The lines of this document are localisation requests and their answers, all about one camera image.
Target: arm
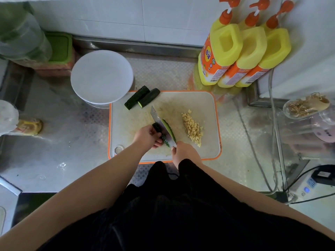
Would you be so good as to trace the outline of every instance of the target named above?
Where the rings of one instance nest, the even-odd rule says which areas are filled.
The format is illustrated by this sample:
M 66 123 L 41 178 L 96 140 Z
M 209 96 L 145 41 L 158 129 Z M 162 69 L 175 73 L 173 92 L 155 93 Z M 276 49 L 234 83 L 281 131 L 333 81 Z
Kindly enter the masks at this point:
M 295 219 L 303 224 L 306 224 L 313 229 L 323 233 L 332 240 L 335 240 L 335 233 L 330 229 L 324 227 L 322 224 L 316 222 L 310 217 L 296 211 L 289 206 L 280 203 L 266 195 L 258 193 L 250 188 L 247 188 L 204 165 L 197 151 L 187 143 L 181 141 L 177 142 L 177 150 L 173 147 L 172 159 L 174 165 L 178 167 L 179 163 L 184 159 L 190 159 L 200 169 L 207 173 L 220 186 L 226 189 L 230 194 L 237 198 L 240 202 L 248 204 L 255 210 L 262 211 L 268 214 L 285 216 Z
M 131 146 L 55 194 L 0 237 L 1 250 L 36 250 L 66 226 L 112 206 L 142 156 L 151 147 L 161 146 L 160 136 L 151 125 L 141 128 Z

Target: knife blade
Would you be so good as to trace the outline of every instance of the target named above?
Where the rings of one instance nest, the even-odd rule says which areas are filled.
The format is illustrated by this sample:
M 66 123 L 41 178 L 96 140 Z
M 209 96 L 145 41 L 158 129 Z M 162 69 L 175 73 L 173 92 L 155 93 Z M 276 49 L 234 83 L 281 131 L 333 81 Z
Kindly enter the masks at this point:
M 164 126 L 161 118 L 159 117 L 159 115 L 157 114 L 156 110 L 153 108 L 153 106 L 151 106 L 151 111 L 150 111 L 151 116 L 153 117 L 153 120 L 155 122 L 158 123 L 159 127 L 162 130 L 162 135 L 165 135 L 167 142 L 169 143 L 170 147 L 176 147 L 177 145 L 174 142 L 173 138 L 171 137 L 169 131 L 166 129 L 166 127 Z

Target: white plate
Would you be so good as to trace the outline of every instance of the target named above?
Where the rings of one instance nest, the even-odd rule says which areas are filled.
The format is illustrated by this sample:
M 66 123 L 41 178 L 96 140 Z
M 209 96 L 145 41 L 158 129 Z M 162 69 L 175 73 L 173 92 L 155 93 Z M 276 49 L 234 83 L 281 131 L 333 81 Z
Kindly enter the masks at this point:
M 73 90 L 92 104 L 119 100 L 130 90 L 133 79 L 133 69 L 126 58 L 109 50 L 84 55 L 71 72 Z

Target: minced garlic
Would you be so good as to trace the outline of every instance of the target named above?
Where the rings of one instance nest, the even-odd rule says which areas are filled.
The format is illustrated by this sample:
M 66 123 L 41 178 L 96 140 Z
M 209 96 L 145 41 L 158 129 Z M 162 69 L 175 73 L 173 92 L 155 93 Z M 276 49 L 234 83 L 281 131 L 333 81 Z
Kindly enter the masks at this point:
M 185 131 L 192 142 L 195 142 L 198 147 L 201 146 L 201 137 L 203 136 L 202 128 L 199 122 L 195 122 L 190 116 L 192 111 L 189 109 L 187 113 L 182 113 Z

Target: metal countertop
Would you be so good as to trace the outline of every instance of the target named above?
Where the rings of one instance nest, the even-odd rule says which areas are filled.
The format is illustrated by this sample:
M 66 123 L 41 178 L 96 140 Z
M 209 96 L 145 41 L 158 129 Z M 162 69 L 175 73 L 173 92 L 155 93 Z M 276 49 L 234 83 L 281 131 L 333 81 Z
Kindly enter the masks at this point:
M 197 61 L 195 58 L 121 54 L 133 68 L 132 89 L 135 90 L 143 85 L 160 90 L 186 90 Z M 40 118 L 44 127 L 35 137 L 5 137 L 0 160 L 0 175 L 4 179 L 23 192 L 57 192 L 108 160 L 108 109 L 86 104 L 74 93 L 69 78 L 45 79 L 34 74 L 26 88 L 23 112 Z M 274 187 L 269 108 L 248 106 L 242 93 L 234 101 L 218 105 L 217 109 L 222 154 L 205 164 L 249 188 L 268 191 L 247 130 L 257 158 Z M 278 155 L 275 158 L 281 189 L 282 169 Z

